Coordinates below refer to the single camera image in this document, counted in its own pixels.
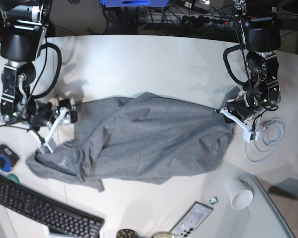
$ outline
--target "white table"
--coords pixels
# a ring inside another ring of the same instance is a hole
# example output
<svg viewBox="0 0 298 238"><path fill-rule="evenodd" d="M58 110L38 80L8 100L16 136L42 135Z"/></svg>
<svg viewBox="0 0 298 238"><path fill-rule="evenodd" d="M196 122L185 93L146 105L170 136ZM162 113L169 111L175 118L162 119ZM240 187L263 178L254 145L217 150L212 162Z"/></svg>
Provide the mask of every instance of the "white table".
<svg viewBox="0 0 298 238"><path fill-rule="evenodd" d="M87 102L112 96L135 97L151 92L218 109L225 94L236 86L226 71L222 57L223 51L234 45L232 43L122 35L64 37L49 41L57 44L63 54L60 78L54 91L46 98L53 103L55 97ZM0 128L0 143L6 143L21 155L13 173L23 185L103 217L104 238L114 238L122 228L136 230L144 237L169 231L194 201L210 205L209 199L213 196L217 196L220 202L191 237L207 234L208 238L220 238L219 229L226 229L230 216L236 214L229 207L224 191L224 182L228 178L248 172L270 184L287 178L298 179L298 56L282 52L277 54L282 102L277 112L266 113L264 119L280 117L286 124L286 134L276 152L262 163L247 160L242 130L235 127L233 142L221 165L212 173L172 178L162 185L104 179L105 191L99 193L89 187L34 176L24 163L37 146L29 133ZM37 92L43 91L52 81L57 58L50 50L48 59ZM44 53L34 63L37 74L43 61ZM245 81L241 53L230 54L229 61L237 78ZM5 63L6 60L0 57L0 75ZM62 143L73 136L74 126L67 125L59 127L54 139ZM283 215L298 235L298 202L284 202L288 210ZM9 238L47 237L41 224L0 206L0 220L4 219L9 219L13 227L10 230L7 228Z"/></svg>

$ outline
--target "black keyboard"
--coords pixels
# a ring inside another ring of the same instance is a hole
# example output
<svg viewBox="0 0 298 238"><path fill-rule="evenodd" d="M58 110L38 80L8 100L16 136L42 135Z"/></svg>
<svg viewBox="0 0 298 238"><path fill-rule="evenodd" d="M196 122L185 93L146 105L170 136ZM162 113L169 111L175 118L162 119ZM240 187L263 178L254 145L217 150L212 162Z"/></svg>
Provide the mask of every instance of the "black keyboard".
<svg viewBox="0 0 298 238"><path fill-rule="evenodd" d="M0 204L66 235L97 238L104 220L42 196L0 175Z"/></svg>

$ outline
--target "gray fabric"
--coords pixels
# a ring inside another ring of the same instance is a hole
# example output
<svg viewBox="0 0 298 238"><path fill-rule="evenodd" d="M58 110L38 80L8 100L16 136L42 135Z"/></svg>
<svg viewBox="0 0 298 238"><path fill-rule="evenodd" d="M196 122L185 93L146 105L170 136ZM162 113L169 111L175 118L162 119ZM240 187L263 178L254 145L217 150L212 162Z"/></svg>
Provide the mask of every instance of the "gray fabric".
<svg viewBox="0 0 298 238"><path fill-rule="evenodd" d="M233 137L214 109L150 93L78 107L75 140L27 158L35 175L99 191L105 178L161 184L213 171Z"/></svg>

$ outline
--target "white cup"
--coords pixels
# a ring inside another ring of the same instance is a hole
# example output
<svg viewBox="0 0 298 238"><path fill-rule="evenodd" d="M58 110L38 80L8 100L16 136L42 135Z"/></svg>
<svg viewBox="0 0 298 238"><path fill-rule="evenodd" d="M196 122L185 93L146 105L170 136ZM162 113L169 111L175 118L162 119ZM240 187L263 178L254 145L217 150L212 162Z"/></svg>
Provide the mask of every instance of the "white cup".
<svg viewBox="0 0 298 238"><path fill-rule="evenodd" d="M228 181L226 190L230 198L230 204L235 210L248 207L253 201L254 194L238 179Z"/></svg>

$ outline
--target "green object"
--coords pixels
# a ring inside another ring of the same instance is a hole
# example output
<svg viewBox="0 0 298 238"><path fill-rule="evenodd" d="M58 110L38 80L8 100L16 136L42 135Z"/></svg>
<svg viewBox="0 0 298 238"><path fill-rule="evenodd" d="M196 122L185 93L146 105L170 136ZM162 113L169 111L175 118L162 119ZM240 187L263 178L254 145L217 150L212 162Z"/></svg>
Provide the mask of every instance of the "green object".
<svg viewBox="0 0 298 238"><path fill-rule="evenodd" d="M15 174L9 174L6 176L7 179L12 180L16 184L20 184L18 177Z"/></svg>
<svg viewBox="0 0 298 238"><path fill-rule="evenodd" d="M212 205L217 204L218 202L219 202L219 200L218 200L217 197L212 197L212 198L210 199L210 203L211 203Z"/></svg>

